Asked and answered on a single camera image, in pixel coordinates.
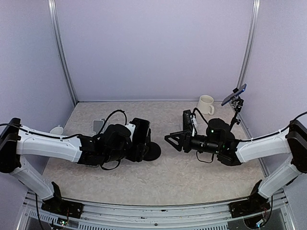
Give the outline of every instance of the black disc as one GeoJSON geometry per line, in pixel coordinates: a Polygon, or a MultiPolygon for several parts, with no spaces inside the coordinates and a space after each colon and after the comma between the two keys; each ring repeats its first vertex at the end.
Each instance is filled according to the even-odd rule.
{"type": "Polygon", "coordinates": [[[157,143],[150,142],[148,144],[149,150],[145,154],[143,160],[144,161],[154,161],[158,159],[161,155],[161,148],[157,143]]]}
{"type": "Polygon", "coordinates": [[[228,137],[229,139],[231,139],[231,140],[236,139],[235,136],[234,136],[234,134],[233,134],[232,132],[228,133],[227,137],[228,137]]]}

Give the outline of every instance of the work surface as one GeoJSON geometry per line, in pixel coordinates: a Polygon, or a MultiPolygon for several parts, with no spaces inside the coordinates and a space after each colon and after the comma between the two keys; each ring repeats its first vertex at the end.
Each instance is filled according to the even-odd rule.
{"type": "MultiPolygon", "coordinates": [[[[79,103],[71,114],[64,134],[82,133],[92,136],[94,119],[106,118],[112,111],[126,111],[128,121],[138,117],[149,120],[152,141],[158,143],[162,154],[152,162],[122,160],[112,171],[90,168],[61,159],[49,159],[44,176],[57,183],[63,197],[85,201],[122,205],[183,205],[222,201],[250,194],[257,181],[263,179],[258,160],[240,166],[199,162],[196,152],[178,152],[164,141],[164,136],[181,131],[182,112],[193,109],[197,102],[118,102],[79,103]]],[[[230,105],[215,103],[215,114],[205,117],[221,118],[230,123],[234,114],[230,105]]],[[[199,134],[207,125],[197,116],[199,134]]],[[[110,123],[124,123],[123,114],[115,114],[110,123]]],[[[236,138],[246,138],[240,126],[234,126],[236,138]]],[[[202,153],[201,160],[211,155],[202,153]]],[[[112,168],[115,162],[104,165],[112,168]]]]}

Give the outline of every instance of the phone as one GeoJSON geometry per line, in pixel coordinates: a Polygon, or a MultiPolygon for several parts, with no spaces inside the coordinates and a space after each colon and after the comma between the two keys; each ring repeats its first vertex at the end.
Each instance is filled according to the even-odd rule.
{"type": "Polygon", "coordinates": [[[230,102],[233,97],[239,96],[241,93],[245,91],[245,89],[246,89],[246,84],[242,85],[236,92],[233,92],[231,95],[226,97],[222,102],[222,106],[230,102]]]}

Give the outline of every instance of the lavender wall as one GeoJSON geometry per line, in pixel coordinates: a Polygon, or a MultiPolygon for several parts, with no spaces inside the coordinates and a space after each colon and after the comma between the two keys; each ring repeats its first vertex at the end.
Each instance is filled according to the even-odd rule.
{"type": "Polygon", "coordinates": [[[221,100],[238,80],[253,1],[57,1],[80,101],[221,100]]]}
{"type": "MultiPolygon", "coordinates": [[[[0,3],[0,123],[19,117],[24,125],[49,131],[73,110],[44,0],[0,3]]],[[[41,172],[46,158],[29,158],[41,172]]],[[[12,230],[26,187],[0,173],[1,229],[12,230]]]]}
{"type": "MultiPolygon", "coordinates": [[[[262,0],[243,94],[244,121],[254,137],[286,126],[307,110],[307,1],[262,0]]],[[[307,116],[300,121],[307,126],[307,116]]],[[[268,157],[274,171],[286,158],[268,157]]],[[[307,177],[285,188],[299,230],[307,229],[307,177]]]]}

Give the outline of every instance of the small white object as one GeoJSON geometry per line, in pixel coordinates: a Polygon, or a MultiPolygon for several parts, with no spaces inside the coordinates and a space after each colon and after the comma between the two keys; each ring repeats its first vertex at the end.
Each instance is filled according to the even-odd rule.
{"type": "Polygon", "coordinates": [[[256,223],[256,225],[259,227],[260,224],[262,224],[262,223],[263,223],[263,219],[259,220],[259,221],[256,223]]]}
{"type": "Polygon", "coordinates": [[[198,101],[197,108],[202,114],[214,114],[214,106],[212,105],[214,102],[214,99],[211,96],[203,95],[200,97],[198,101]]]}
{"type": "Polygon", "coordinates": [[[131,132],[130,139],[131,139],[131,141],[132,141],[133,133],[134,133],[134,130],[135,130],[135,125],[134,125],[134,124],[128,123],[128,124],[125,125],[125,127],[126,127],[127,129],[129,129],[130,132],[131,132]]]}
{"type": "Polygon", "coordinates": [[[57,127],[54,127],[50,133],[51,134],[55,134],[55,135],[62,135],[64,132],[64,129],[61,127],[61,126],[57,126],[57,127]]]}
{"type": "Polygon", "coordinates": [[[196,121],[196,117],[192,117],[192,123],[195,126],[195,128],[198,126],[197,121],[196,121]]]}

